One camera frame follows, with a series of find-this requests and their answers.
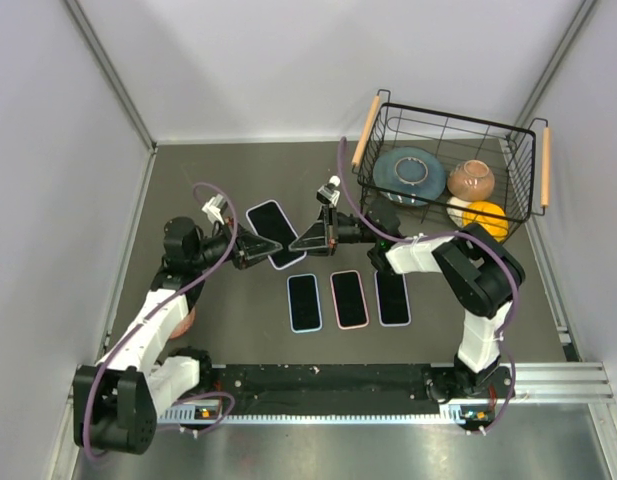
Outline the dark blue phone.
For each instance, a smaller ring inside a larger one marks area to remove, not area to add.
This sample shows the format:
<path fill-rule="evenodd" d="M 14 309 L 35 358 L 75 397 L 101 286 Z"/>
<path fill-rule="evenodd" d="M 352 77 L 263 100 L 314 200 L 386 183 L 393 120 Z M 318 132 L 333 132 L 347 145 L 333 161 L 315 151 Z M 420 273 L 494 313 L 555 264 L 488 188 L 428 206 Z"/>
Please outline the dark blue phone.
<path fill-rule="evenodd" d="M 362 283 L 357 271 L 331 276 L 337 321 L 342 329 L 360 328 L 368 323 Z"/>

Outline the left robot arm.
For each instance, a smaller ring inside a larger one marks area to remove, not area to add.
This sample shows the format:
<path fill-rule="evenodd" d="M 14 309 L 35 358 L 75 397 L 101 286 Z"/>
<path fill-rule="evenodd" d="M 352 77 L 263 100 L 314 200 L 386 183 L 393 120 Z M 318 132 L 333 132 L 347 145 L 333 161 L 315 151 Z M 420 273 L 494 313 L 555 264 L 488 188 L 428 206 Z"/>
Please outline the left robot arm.
<path fill-rule="evenodd" d="M 188 217 L 164 226 L 164 254 L 144 303 L 122 338 L 73 377 L 73 439 L 89 454 L 142 454 L 158 419 L 180 397 L 204 396 L 215 374 L 203 350 L 187 347 L 158 358 L 183 321 L 192 318 L 206 279 L 229 262 L 243 270 L 282 250 L 274 240 L 231 222 L 207 237 Z"/>

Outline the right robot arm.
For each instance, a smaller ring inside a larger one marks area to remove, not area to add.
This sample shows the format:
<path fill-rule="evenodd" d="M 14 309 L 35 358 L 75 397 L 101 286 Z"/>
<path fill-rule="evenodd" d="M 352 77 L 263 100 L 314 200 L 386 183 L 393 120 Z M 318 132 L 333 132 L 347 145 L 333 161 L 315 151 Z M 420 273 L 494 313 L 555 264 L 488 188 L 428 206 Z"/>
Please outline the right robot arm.
<path fill-rule="evenodd" d="M 499 367 L 501 336 L 514 315 L 525 270 L 478 223 L 413 238 L 401 234 L 400 225 L 396 209 L 384 198 L 375 199 L 366 213 L 357 216 L 326 203 L 289 250 L 332 256 L 341 244 L 371 243 L 367 256 L 379 272 L 441 274 L 464 308 L 463 336 L 447 389 L 478 395 Z"/>

